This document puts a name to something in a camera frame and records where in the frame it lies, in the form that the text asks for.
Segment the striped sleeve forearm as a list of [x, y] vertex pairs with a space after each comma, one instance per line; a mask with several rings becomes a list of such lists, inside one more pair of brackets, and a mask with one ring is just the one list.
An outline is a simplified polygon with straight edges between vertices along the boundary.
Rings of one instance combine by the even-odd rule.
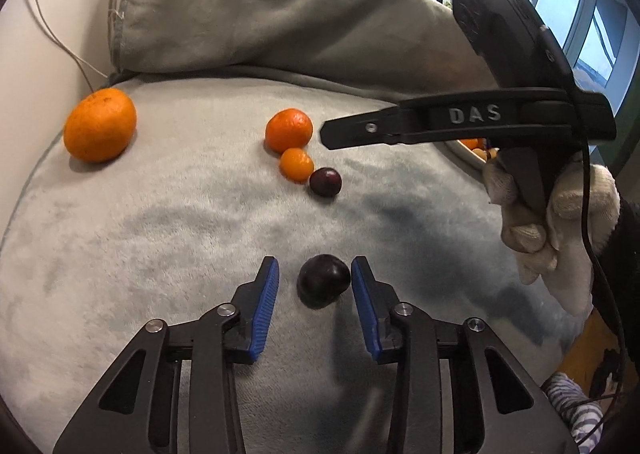
[[596, 428], [603, 417], [600, 405], [588, 402], [582, 388], [561, 372], [552, 374], [541, 388], [570, 430], [579, 453], [591, 453], [602, 437], [602, 426]]

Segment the right hand in white glove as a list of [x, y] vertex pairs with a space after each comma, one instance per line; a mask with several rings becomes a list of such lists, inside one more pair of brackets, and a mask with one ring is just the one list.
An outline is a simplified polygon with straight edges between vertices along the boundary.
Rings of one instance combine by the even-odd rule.
[[542, 216], [522, 200], [524, 190], [496, 160], [483, 181], [492, 204], [501, 208], [501, 240], [510, 248], [521, 283], [541, 280], [549, 294], [574, 317], [591, 309], [592, 264], [582, 243], [582, 163], [564, 168], [555, 180]]

